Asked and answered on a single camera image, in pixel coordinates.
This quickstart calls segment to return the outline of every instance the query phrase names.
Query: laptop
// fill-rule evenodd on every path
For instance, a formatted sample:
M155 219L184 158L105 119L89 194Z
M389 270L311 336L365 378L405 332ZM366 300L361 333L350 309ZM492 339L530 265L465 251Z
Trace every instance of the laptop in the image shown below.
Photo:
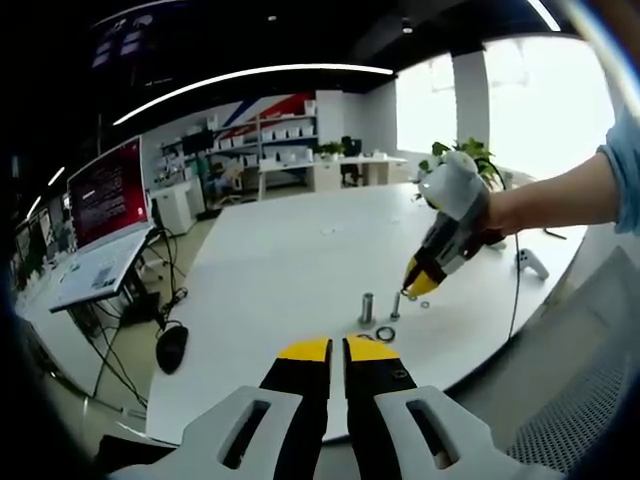
M67 182L76 252L49 310L115 295L153 228L140 137L99 156Z

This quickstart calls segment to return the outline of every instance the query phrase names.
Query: metal rod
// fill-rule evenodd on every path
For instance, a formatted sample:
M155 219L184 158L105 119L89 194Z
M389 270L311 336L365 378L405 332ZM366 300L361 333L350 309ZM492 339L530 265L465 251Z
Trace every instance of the metal rod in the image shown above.
M392 322L397 322L400 319L400 292L396 292L396 296L393 299L393 311L389 318Z
M365 293L362 296L362 313L359 321L362 325L373 323L373 293Z

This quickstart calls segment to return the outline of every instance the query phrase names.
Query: perforated mesh panel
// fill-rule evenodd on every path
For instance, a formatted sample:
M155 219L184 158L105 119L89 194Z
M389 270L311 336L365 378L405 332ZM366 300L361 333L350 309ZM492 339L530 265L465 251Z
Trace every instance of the perforated mesh panel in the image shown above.
M518 430L507 453L525 464L569 473L611 421L640 372L632 341L640 339L640 332L633 330L607 341L587 368Z

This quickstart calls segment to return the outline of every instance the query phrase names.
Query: white table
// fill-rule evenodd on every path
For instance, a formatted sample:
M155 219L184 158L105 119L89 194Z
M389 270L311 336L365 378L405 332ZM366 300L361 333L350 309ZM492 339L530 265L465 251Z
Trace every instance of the white table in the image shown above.
M307 169L307 183L314 192L329 192L339 190L342 186L342 165L362 165L364 169L364 184L370 185L390 185L393 183L404 183L409 180L409 173L405 166L407 160L403 158L393 158L387 156L374 157L343 157L336 162L278 162L276 164L260 163L258 201L264 199L267 190L267 174L271 172L284 172L299 168Z
M205 239L185 286L188 298L171 318L189 329L182 365L154 374L147 434L180 443L183 428L242 385L259 385L287 345L334 339L325 439L347 433L342 346L357 323L361 298L375 295L377 326L385 325L407 262L435 219L416 186L402 184L307 194L225 209ZM561 229L563 241L525 232L550 276L521 279L519 330L540 307L573 259L585 227ZM515 245L483 249L420 301L401 303L394 323L397 350L418 385L447 389L507 342L516 287Z
M102 359L66 310L49 312L58 291L60 278L72 261L73 258L69 256L54 270L47 272L26 295L21 294L15 307L16 313L31 324L43 348L62 374L87 395L93 396L102 371ZM117 320L106 315L100 315L100 321L105 327L118 326ZM116 330L112 328L106 330L109 344L113 341L115 333ZM101 355L107 355L108 344L102 336L94 339L94 345Z

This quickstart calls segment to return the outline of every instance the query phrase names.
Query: bright window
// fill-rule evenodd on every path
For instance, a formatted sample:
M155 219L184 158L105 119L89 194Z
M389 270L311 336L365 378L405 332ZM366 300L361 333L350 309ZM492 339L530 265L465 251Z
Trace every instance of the bright window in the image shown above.
M490 149L498 165L549 178L582 163L614 122L604 72L580 40L532 37L486 45Z
M451 55L427 60L398 74L396 112L399 150L431 152L433 142L456 139Z

